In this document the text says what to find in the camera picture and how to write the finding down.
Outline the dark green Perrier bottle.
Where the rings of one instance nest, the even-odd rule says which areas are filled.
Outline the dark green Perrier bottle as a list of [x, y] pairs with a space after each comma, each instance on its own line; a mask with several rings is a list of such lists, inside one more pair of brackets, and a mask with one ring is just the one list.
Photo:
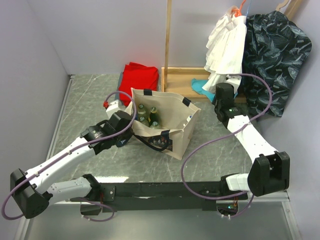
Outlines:
[[158, 122], [159, 117], [157, 113], [157, 108], [155, 106], [151, 107], [150, 109], [150, 114], [148, 117], [149, 124], [151, 125], [153, 122]]

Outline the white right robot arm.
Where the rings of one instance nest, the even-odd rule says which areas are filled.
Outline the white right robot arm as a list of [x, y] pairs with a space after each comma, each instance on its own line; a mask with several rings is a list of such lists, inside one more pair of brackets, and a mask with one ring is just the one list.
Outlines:
[[290, 157], [271, 146], [250, 122], [249, 117], [235, 105], [234, 87], [226, 82], [216, 85], [212, 102], [217, 119], [235, 137], [248, 153], [252, 166], [249, 173], [237, 173], [225, 178], [219, 187], [220, 196], [231, 199], [237, 191], [250, 191], [260, 197], [288, 189], [290, 184]]

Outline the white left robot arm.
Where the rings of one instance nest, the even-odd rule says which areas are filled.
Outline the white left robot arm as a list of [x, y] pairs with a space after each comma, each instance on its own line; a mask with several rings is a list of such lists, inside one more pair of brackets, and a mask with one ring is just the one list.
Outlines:
[[68, 147], [46, 162], [27, 171], [20, 168], [10, 174], [10, 192], [26, 219], [40, 215], [49, 206], [74, 198], [102, 199], [101, 184], [91, 174], [59, 182], [68, 169], [77, 166], [120, 141], [132, 136], [135, 115], [122, 110], [110, 119], [89, 126]]

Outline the clear glass bottle green cap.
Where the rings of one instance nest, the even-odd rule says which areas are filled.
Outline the clear glass bottle green cap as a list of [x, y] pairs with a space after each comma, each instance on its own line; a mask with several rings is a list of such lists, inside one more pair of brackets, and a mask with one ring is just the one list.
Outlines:
[[138, 105], [137, 113], [139, 116], [142, 116], [142, 117], [148, 115], [147, 109], [142, 103]]

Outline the red folded cloth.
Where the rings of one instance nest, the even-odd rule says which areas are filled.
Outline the red folded cloth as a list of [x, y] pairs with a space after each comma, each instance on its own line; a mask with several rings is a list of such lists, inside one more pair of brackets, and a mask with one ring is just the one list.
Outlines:
[[118, 88], [132, 96], [131, 88], [156, 91], [158, 87], [159, 71], [155, 66], [145, 66], [139, 63], [130, 62], [124, 67], [122, 80]]

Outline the wooden clothes rack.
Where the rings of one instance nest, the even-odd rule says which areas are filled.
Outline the wooden clothes rack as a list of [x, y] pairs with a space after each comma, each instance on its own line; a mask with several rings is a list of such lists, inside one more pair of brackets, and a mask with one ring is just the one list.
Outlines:
[[172, 1], [166, 2], [166, 30], [165, 30], [165, 55], [164, 66], [161, 69], [162, 92], [172, 92], [183, 95], [193, 100], [204, 100], [205, 95], [200, 95], [192, 90], [192, 79], [207, 80], [210, 75], [203, 67], [169, 66], [169, 46], [171, 33]]

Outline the teal cloth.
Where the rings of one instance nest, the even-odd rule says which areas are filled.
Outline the teal cloth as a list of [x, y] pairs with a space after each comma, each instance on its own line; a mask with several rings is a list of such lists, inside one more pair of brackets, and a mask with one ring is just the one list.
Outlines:
[[212, 102], [214, 100], [215, 94], [203, 89], [203, 86], [207, 82], [208, 80], [193, 78], [191, 80], [191, 88], [196, 93], [206, 96], [210, 100], [210, 102]]

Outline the white hanging shirt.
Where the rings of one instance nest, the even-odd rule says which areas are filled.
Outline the white hanging shirt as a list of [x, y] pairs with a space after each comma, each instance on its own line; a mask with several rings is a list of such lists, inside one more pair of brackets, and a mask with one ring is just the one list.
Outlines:
[[206, 63], [204, 70], [210, 73], [207, 83], [202, 87], [211, 93], [216, 85], [226, 83], [227, 75], [240, 76], [247, 34], [245, 15], [235, 17], [232, 6], [217, 21], [206, 44]]

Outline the orange clothes hanger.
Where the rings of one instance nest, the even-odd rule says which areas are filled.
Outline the orange clothes hanger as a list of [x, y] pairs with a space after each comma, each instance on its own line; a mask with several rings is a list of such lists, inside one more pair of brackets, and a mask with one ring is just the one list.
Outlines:
[[231, 12], [235, 17], [239, 17], [242, 15], [242, 9], [245, 3], [246, 3], [246, 0], [243, 0], [239, 7], [235, 7], [231, 10]]

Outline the dark leaf print shirt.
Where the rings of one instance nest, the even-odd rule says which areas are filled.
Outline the dark leaf print shirt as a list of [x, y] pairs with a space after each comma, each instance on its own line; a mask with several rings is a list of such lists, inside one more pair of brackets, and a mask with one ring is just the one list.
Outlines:
[[252, 15], [246, 26], [242, 71], [264, 79], [272, 92], [267, 114], [281, 117], [312, 42], [279, 11]]

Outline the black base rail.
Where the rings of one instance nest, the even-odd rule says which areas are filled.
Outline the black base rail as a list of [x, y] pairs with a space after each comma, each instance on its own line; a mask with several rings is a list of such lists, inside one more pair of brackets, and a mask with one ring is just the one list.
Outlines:
[[[213, 198], [221, 198], [240, 191], [230, 191], [223, 181], [188, 182], [196, 193]], [[187, 190], [182, 182], [123, 182], [101, 183], [100, 193], [90, 197], [90, 201], [110, 206], [117, 211], [139, 210], [189, 210], [216, 211], [217, 200], [200, 198]], [[97, 216], [111, 210], [96, 205], [80, 205], [84, 216]]]

